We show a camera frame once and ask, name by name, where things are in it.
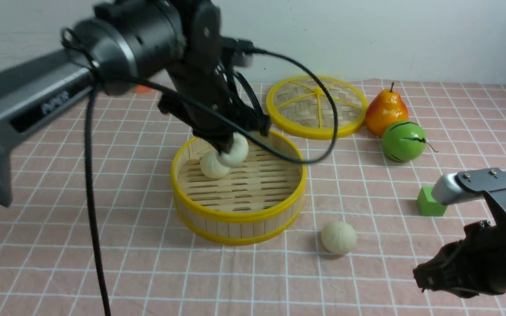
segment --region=orange object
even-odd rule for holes
[[[364,121],[372,134],[381,137],[388,126],[394,122],[407,120],[409,113],[401,96],[394,90],[394,83],[390,89],[382,90],[368,106]]]
[[[138,85],[134,88],[135,94],[144,94],[144,93],[149,93],[151,91],[152,91],[152,89],[148,88],[147,86],[139,86]]]

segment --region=bamboo steamer lid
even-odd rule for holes
[[[357,88],[335,78],[318,76],[333,97],[342,138],[364,124],[368,101]],[[288,134],[311,140],[333,136],[333,110],[327,96],[310,76],[289,78],[275,84],[267,95],[267,113]]]

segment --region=green block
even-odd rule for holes
[[[443,216],[447,206],[437,203],[430,192],[432,187],[422,187],[417,197],[417,205],[422,216]]]

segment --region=white bun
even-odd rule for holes
[[[247,139],[239,133],[233,133],[233,146],[229,153],[221,153],[217,156],[218,161],[227,167],[239,167],[249,154],[249,143]]]
[[[216,150],[212,150],[200,160],[200,170],[207,178],[219,179],[228,174],[229,167],[220,164],[217,160]]]

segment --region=black cable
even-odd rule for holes
[[[286,156],[285,154],[282,154],[281,152],[278,152],[278,151],[274,150],[273,148],[270,148],[269,146],[265,145],[263,142],[261,142],[260,140],[258,140],[254,136],[252,136],[249,132],[247,132],[247,130],[244,130],[241,126],[239,126],[239,125],[235,124],[234,122],[232,122],[231,120],[227,119],[222,114],[219,114],[215,110],[212,110],[211,108],[196,101],[195,99],[187,97],[184,94],[181,94],[181,93],[176,92],[174,90],[171,90],[171,89],[167,88],[166,86],[162,86],[161,84],[153,83],[149,80],[135,78],[132,76],[121,76],[120,75],[120,76],[116,76],[114,78],[111,78],[110,80],[119,80],[119,81],[130,82],[133,84],[139,84],[141,86],[146,86],[148,88],[158,90],[167,96],[179,98],[182,102],[185,102],[190,106],[194,106],[195,108],[201,110],[205,114],[209,114],[209,115],[217,118],[226,126],[229,126],[231,129],[235,130],[239,134],[242,134],[245,138],[247,138],[248,140],[253,142],[253,144],[259,146],[263,150],[266,150],[267,152],[270,152],[271,154],[274,154],[275,156],[277,156],[283,160],[286,160],[287,162],[291,162],[293,164],[306,164],[306,165],[307,164],[316,164],[316,163],[320,162],[321,160],[325,159],[327,156],[329,156],[329,153],[327,153],[327,155],[324,154],[320,158],[317,158],[314,160],[300,160],[300,159],[296,159],[296,158],[290,158],[289,156]]]
[[[255,91],[253,91],[253,88],[251,88],[249,82],[247,82],[245,77],[240,72],[233,72],[233,76],[237,78],[237,81],[239,81],[243,87],[243,90],[245,90],[245,93],[247,94],[249,100],[251,100],[251,104],[253,105],[253,108],[257,114],[263,115],[263,108],[261,108],[261,103],[259,102],[259,99],[257,99],[257,95],[255,95]]]
[[[325,160],[331,154],[333,149],[335,148],[335,143],[337,142],[337,132],[339,131],[339,114],[337,113],[337,106],[335,105],[335,102],[333,102],[333,98],[329,94],[329,91],[327,91],[327,88],[325,87],[325,85],[321,82],[321,80],[319,80],[319,78],[315,74],[313,74],[313,72],[311,72],[311,70],[309,70],[308,68],[303,66],[301,63],[297,62],[296,60],[293,60],[292,58],[289,58],[289,57],[281,55],[281,54],[269,52],[267,50],[261,50],[259,48],[253,48],[253,49],[249,50],[249,52],[251,54],[265,54],[265,55],[269,55],[269,56],[274,56],[274,57],[286,60],[288,62],[291,62],[295,66],[304,70],[304,72],[306,72],[322,89],[323,93],[327,97],[327,100],[329,100],[329,104],[331,105],[331,109],[333,111],[333,136],[331,138],[331,144],[330,144],[329,148],[327,148],[326,152],[324,154],[322,154],[321,157],[313,159],[313,160],[301,160],[301,159],[296,159],[296,158],[290,158],[289,156],[286,156],[285,154],[282,154],[281,152],[278,152],[275,149],[270,148],[269,146],[265,145],[260,140],[257,140],[257,138],[253,137],[251,134],[249,134],[249,132],[247,132],[246,130],[244,130],[243,128],[241,128],[240,126],[238,126],[237,124],[235,124],[231,120],[227,119],[223,115],[219,114],[215,110],[212,110],[211,108],[194,100],[193,98],[187,97],[184,94],[181,94],[179,92],[171,90],[171,89],[167,88],[166,86],[162,86],[160,84],[153,83],[149,80],[135,78],[132,76],[123,76],[123,75],[115,76],[114,78],[110,78],[109,80],[120,80],[120,81],[130,82],[133,84],[139,84],[141,86],[146,86],[148,88],[158,90],[158,91],[162,92],[163,94],[166,94],[167,96],[179,98],[182,102],[185,102],[188,105],[194,106],[195,108],[201,110],[205,114],[209,114],[209,115],[217,118],[226,126],[229,126],[231,129],[235,130],[239,134],[242,134],[245,138],[247,138],[248,140],[253,142],[253,144],[259,146],[263,150],[270,152],[271,154],[273,154],[283,160],[286,160],[287,162],[291,162],[294,164],[309,165],[309,164],[317,164],[318,162]]]
[[[273,56],[275,58],[279,58],[282,60],[286,60],[287,62],[293,64],[294,66],[297,66],[301,70],[303,70],[305,73],[307,73],[322,89],[323,93],[325,93],[325,96],[327,97],[327,100],[329,100],[329,105],[331,105],[331,110],[333,111],[333,135],[331,136],[331,144],[327,148],[326,152],[322,154],[322,156],[318,159],[315,159],[315,162],[321,162],[327,158],[333,149],[335,148],[335,143],[337,142],[337,134],[339,132],[339,114],[337,112],[337,106],[335,105],[335,102],[333,101],[333,97],[331,94],[329,94],[329,91],[327,91],[327,88],[325,87],[325,84],[319,80],[319,78],[311,72],[306,66],[302,65],[301,63],[297,62],[296,60],[293,60],[292,58],[289,58],[288,56],[285,56],[283,54],[275,53],[275,52],[269,52],[268,50],[262,50],[261,48],[251,48],[249,50],[244,50],[245,53],[249,54],[261,54],[261,55],[267,55],[267,56]]]
[[[97,270],[97,280],[101,290],[101,298],[105,309],[105,316],[111,316],[110,303],[108,301],[108,292],[105,282],[105,273],[103,271],[103,262],[101,258],[101,247],[99,244],[99,228],[97,227],[97,215],[95,212],[95,198],[93,192],[93,158],[91,148],[91,123],[93,119],[93,108],[97,99],[97,94],[101,89],[97,84],[91,91],[89,103],[87,103],[84,131],[85,145],[85,185],[87,193],[87,214],[89,216],[89,228],[91,231],[91,240],[93,242],[93,253],[95,256],[95,268]]]

